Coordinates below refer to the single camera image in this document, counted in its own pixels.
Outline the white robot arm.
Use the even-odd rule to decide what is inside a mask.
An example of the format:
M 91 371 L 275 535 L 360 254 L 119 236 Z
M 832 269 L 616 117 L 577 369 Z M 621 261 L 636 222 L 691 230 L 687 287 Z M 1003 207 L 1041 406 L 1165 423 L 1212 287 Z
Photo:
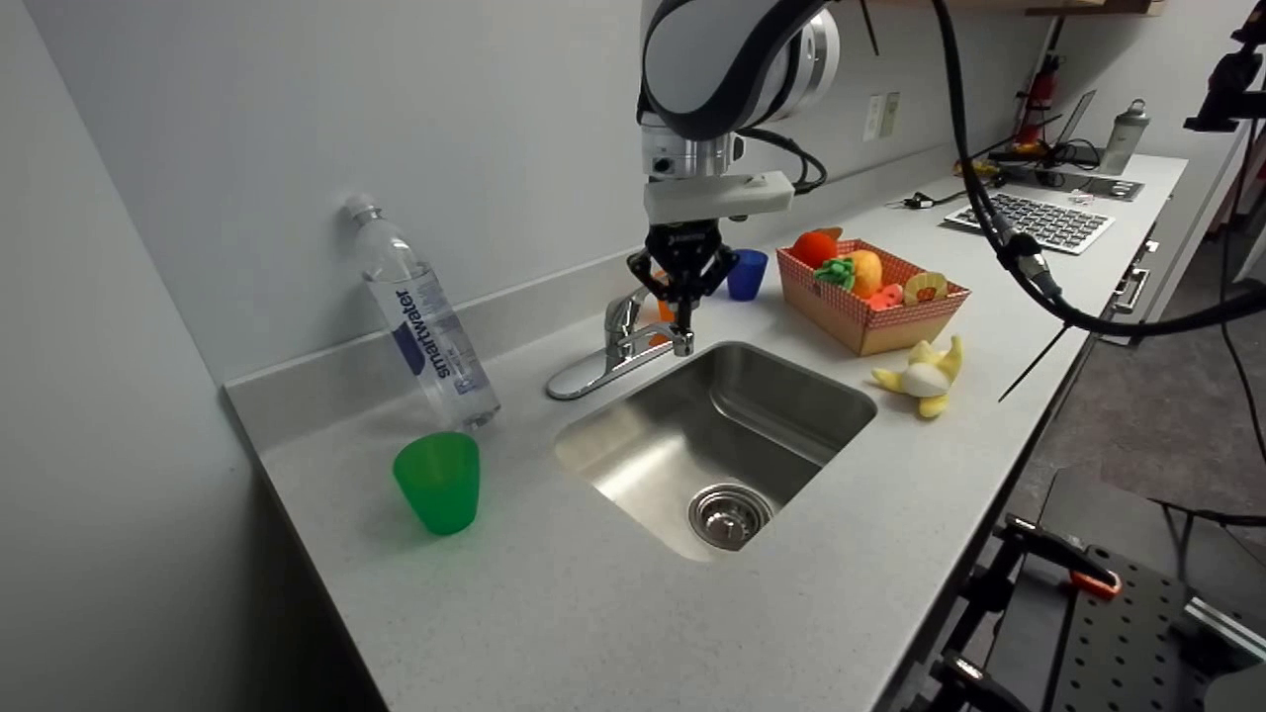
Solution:
M 644 250 L 631 274 L 672 304 L 672 353 L 691 353 L 691 307 L 735 263 L 726 218 L 776 212 L 785 171 L 735 174 L 743 135 L 826 95 L 840 72 L 826 0 L 656 0 L 643 34 L 636 125 Z

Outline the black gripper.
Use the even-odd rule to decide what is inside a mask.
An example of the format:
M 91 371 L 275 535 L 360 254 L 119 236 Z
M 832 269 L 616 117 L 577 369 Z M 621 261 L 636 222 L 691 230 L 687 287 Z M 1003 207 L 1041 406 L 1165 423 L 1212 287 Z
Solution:
M 644 244 L 624 258 L 631 274 L 649 287 L 644 323 L 672 328 L 672 353 L 691 356 L 698 348 L 698 295 L 711 294 L 735 263 L 735 254 L 720 242 L 711 222 L 654 226 Z

